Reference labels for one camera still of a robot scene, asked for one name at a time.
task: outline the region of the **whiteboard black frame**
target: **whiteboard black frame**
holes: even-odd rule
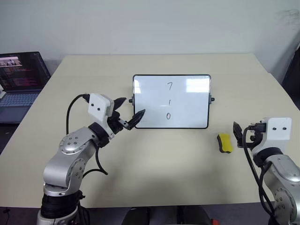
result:
[[[209,74],[135,74],[132,77],[132,93],[133,93],[133,113],[135,114],[135,76],[208,76],[210,78],[210,89],[211,89],[211,75]],[[207,99],[208,111],[207,111],[207,126],[206,127],[136,127],[136,129],[206,129],[209,126],[210,117],[210,89]]]

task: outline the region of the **laptop keyboard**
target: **laptop keyboard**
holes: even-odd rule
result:
[[[37,98],[38,93],[35,94],[6,94],[0,100],[0,107],[2,106],[31,106]]]

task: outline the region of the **red object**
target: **red object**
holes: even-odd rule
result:
[[[219,221],[217,221],[216,219],[211,219],[211,224],[212,225],[220,225]]]

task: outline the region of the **table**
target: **table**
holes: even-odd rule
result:
[[[220,153],[217,134],[233,121],[244,128],[265,116],[293,119],[287,154],[300,164],[299,110],[253,54],[67,56],[26,114],[0,156],[0,206],[40,207],[43,170],[65,135],[66,111],[81,93],[112,99],[132,96],[134,74],[210,74],[207,129],[123,130],[100,150],[108,176],[83,179],[85,207],[258,202],[258,189],[242,149]],[[88,126],[88,105],[74,104],[70,131]],[[119,110],[125,120],[133,107]],[[86,170],[96,168],[93,157]]]

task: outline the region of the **laptop screen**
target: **laptop screen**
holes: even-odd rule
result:
[[[39,52],[0,54],[0,84],[5,91],[42,89],[49,79]]]

